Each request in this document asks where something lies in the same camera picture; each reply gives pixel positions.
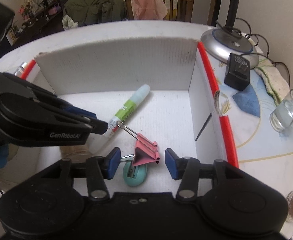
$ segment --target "red foam edging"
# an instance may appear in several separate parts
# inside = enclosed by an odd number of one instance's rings
[[[34,68],[35,64],[36,64],[35,60],[32,59],[28,63],[28,65],[26,66],[26,68],[24,69],[24,71],[23,71],[23,73],[22,73],[22,75],[21,75],[20,78],[25,80],[28,77],[28,75],[31,72],[31,70]]]
[[[219,86],[216,82],[216,78],[215,78],[210,60],[208,59],[208,55],[205,51],[205,48],[202,42],[198,43],[198,50],[200,52],[200,55],[203,61],[205,72],[208,76],[208,81],[211,88],[212,96],[213,98],[215,98],[216,93],[219,92]],[[231,165],[238,168],[239,167],[238,155],[236,153],[236,147],[234,143],[234,138],[233,138],[233,133],[232,133],[229,117],[220,116],[219,120],[220,120],[223,141],[224,141],[225,150],[226,150],[227,161]]]

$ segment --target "cloth towel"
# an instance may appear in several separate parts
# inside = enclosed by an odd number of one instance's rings
[[[268,59],[260,60],[259,65],[254,70],[262,77],[266,92],[273,97],[275,105],[278,106],[290,92],[288,83]]]
[[[163,0],[131,0],[135,20],[163,20],[168,10]]]

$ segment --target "red tube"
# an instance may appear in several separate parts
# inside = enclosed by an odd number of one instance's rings
[[[29,75],[29,73],[31,72],[31,70],[33,69],[33,67],[34,67],[34,65],[36,64],[36,62],[35,62],[35,60],[34,59],[32,59],[29,63],[28,63],[28,65],[26,66],[26,68],[24,69],[24,71],[23,71],[23,73],[22,73],[22,75],[21,75],[21,78],[22,79],[26,79],[27,78],[27,76]]]

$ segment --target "pencil sharpener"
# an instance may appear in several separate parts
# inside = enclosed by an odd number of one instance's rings
[[[224,83],[236,90],[245,90],[250,84],[250,62],[231,53],[226,65]]]
[[[131,187],[140,185],[146,178],[147,164],[133,166],[132,161],[125,163],[123,179]]]

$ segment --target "silver lamp base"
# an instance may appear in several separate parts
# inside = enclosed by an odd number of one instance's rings
[[[255,47],[244,37],[237,39],[222,29],[211,29],[201,36],[206,51],[216,59],[227,63],[230,53],[256,53]],[[258,55],[243,55],[250,62],[253,69],[259,64]]]

